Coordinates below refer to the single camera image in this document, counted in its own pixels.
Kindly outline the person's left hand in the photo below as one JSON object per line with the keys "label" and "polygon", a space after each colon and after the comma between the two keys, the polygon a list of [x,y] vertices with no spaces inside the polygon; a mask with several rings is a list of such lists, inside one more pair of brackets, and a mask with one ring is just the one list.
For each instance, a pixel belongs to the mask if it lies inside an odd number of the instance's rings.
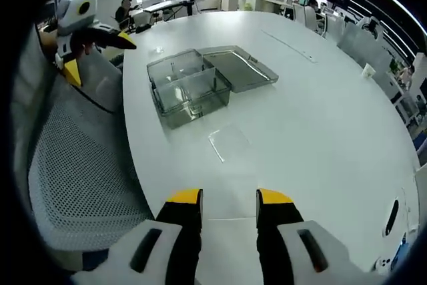
{"label": "person's left hand", "polygon": [[48,53],[55,53],[57,51],[57,30],[46,32],[39,32],[39,40],[42,50]]}

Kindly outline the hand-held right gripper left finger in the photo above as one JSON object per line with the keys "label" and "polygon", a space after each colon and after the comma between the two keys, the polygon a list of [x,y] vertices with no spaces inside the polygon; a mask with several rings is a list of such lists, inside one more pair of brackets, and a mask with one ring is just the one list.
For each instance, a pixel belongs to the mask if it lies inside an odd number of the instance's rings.
{"label": "hand-held right gripper left finger", "polygon": [[168,198],[154,220],[144,220],[109,249],[105,262],[77,272],[74,284],[196,284],[201,251],[203,191]]}

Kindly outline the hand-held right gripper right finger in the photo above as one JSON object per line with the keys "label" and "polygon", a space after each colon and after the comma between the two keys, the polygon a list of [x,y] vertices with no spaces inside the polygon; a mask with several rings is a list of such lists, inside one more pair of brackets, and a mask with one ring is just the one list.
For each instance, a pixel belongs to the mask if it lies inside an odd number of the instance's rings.
{"label": "hand-held right gripper right finger", "polygon": [[264,284],[382,284],[384,277],[355,265],[347,247],[288,196],[256,190],[256,246]]}

